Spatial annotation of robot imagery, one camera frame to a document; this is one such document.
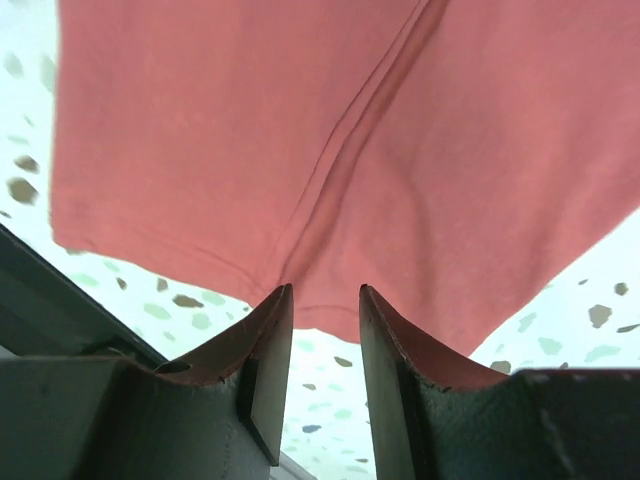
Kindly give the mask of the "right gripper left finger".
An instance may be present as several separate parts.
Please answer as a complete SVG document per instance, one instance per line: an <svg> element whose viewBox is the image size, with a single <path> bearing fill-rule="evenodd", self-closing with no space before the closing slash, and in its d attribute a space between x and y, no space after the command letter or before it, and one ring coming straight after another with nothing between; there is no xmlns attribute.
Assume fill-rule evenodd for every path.
<svg viewBox="0 0 640 480"><path fill-rule="evenodd" d="M148 369L123 356L1 363L5 479L266 479L278 464L293 289Z"/></svg>

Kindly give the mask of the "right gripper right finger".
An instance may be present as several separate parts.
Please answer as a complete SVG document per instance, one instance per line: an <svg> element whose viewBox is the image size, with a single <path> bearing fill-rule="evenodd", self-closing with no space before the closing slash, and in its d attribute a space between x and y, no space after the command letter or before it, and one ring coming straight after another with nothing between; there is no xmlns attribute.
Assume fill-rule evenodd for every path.
<svg viewBox="0 0 640 480"><path fill-rule="evenodd" d="M359 293L376 474L381 479L635 479L635 369L484 367Z"/></svg>

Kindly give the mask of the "salmon pink t shirt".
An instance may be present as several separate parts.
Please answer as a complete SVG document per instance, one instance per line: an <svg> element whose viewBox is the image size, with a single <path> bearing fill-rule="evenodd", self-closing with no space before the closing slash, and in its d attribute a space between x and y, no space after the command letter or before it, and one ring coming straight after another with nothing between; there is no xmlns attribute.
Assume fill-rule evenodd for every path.
<svg viewBox="0 0 640 480"><path fill-rule="evenodd" d="M468 354L639 205L635 1L63 1L63 247Z"/></svg>

